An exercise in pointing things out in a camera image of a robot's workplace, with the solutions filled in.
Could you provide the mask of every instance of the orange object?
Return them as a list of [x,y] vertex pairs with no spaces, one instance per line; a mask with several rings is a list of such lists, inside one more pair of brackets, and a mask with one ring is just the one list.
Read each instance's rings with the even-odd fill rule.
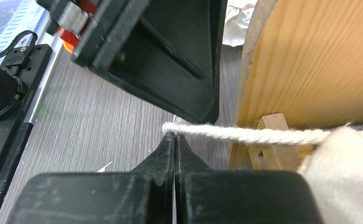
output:
[[73,53],[73,45],[71,45],[70,43],[63,41],[63,46],[65,47],[65,49],[69,52],[69,53]]

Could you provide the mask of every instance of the gray table surface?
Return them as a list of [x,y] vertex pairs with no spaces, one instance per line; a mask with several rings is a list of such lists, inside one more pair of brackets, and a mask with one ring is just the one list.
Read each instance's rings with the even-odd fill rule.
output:
[[[130,171],[162,138],[161,126],[173,115],[126,93],[78,67],[62,49],[49,90],[40,108],[10,189],[0,210],[0,224],[27,181],[47,172]],[[242,48],[223,46],[220,116],[229,126],[239,75]],[[227,143],[188,137],[191,148],[208,165],[227,169]]]

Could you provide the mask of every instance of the clear plastic container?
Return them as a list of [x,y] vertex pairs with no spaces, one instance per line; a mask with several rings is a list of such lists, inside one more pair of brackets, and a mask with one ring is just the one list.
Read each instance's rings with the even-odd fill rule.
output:
[[[0,52],[21,31],[32,30],[40,34],[42,23],[47,21],[44,8],[35,0],[0,0]],[[31,36],[24,37],[16,47],[25,46]]]

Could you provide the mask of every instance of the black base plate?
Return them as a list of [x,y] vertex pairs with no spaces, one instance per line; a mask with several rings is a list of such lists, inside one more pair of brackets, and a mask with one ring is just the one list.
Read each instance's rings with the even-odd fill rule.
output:
[[[23,120],[47,68],[51,54],[52,49],[47,44],[36,45],[33,48],[26,68],[17,74],[28,88],[25,102],[18,111],[0,122],[0,206],[32,130],[33,125],[23,123]],[[21,48],[15,48],[7,54],[0,68],[9,72],[5,64],[15,56],[22,56]]]

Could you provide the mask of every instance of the small wooden block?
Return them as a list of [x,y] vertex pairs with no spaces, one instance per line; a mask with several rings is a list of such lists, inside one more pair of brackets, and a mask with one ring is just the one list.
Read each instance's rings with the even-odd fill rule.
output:
[[[281,113],[261,117],[256,129],[289,130],[286,119]],[[253,145],[249,155],[253,169],[297,171],[300,156],[296,146]]]

